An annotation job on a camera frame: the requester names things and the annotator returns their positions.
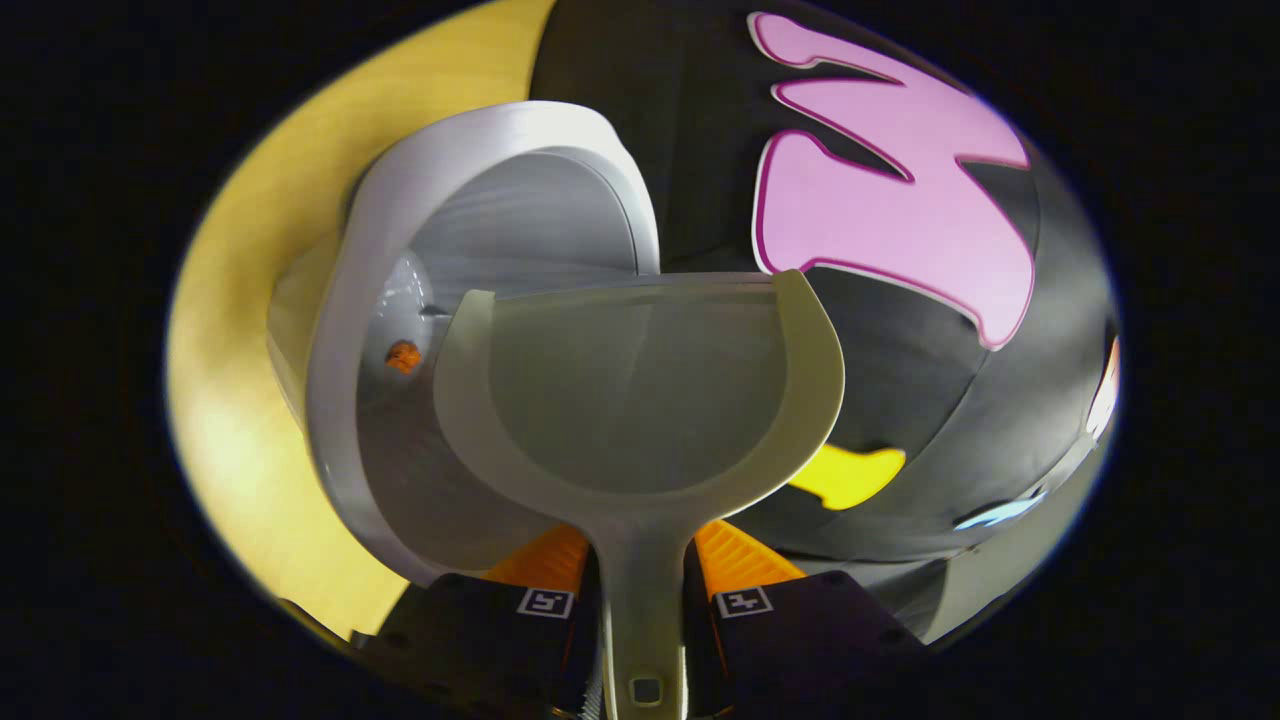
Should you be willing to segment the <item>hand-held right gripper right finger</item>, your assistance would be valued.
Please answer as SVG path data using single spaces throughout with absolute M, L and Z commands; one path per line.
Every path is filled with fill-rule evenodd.
M 692 719 L 876 719 L 931 662 L 841 570 L 808 575 L 727 521 L 685 557 Z

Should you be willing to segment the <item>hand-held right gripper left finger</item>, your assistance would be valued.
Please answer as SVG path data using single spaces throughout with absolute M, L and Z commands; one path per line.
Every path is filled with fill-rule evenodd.
M 559 525 L 480 577 L 408 587 L 355 647 L 448 719 L 603 719 L 600 615 L 595 553 Z

